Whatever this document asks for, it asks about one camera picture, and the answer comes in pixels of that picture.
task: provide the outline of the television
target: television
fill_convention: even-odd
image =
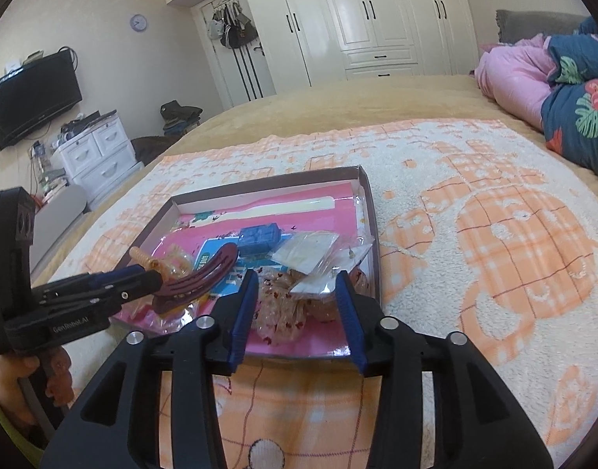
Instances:
[[[0,150],[80,102],[71,51],[62,50],[0,79]]]

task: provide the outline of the round clock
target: round clock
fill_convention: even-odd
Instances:
[[[135,32],[143,32],[147,29],[149,24],[147,23],[147,18],[145,16],[142,14],[136,14],[129,20],[129,25]]]

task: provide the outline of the white wardrobe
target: white wardrobe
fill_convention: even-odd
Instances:
[[[248,1],[278,93],[478,64],[468,0]]]

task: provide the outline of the metal bolt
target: metal bolt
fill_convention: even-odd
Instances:
[[[456,346],[463,346],[469,341],[469,338],[460,331],[451,334],[451,342]]]
[[[215,322],[212,316],[201,316],[196,321],[197,327],[201,329],[212,328]]]
[[[395,318],[383,318],[379,324],[383,329],[397,329],[399,327],[399,321]]]
[[[141,331],[133,331],[127,336],[126,340],[128,344],[135,346],[144,340],[144,335]]]

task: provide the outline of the human hand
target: human hand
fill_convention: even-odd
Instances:
[[[56,407],[61,407],[74,398],[70,358],[62,347],[51,350],[49,356],[54,375],[47,380],[45,394],[54,399]],[[0,407],[22,434],[26,434],[37,421],[29,410],[18,380],[29,377],[39,366],[37,356],[21,357],[14,353],[0,356]]]

